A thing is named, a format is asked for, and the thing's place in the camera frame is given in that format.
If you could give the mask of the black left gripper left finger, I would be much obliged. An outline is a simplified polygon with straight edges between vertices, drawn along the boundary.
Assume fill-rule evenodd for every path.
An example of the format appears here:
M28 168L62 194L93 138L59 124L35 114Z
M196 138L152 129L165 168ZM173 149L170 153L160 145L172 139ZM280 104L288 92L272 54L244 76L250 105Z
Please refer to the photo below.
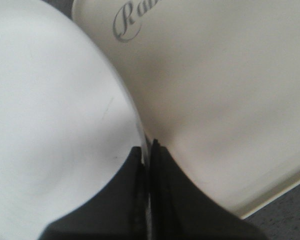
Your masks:
M50 223L41 240L145 240L142 150L134 146L114 177L85 204Z

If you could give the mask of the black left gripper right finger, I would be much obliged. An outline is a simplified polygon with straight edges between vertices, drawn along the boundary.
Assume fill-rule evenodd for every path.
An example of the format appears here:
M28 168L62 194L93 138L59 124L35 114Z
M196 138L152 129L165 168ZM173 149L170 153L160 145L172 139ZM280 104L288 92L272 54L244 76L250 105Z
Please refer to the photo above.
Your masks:
M257 227L206 196L154 140L149 164L152 231L156 240L265 240Z

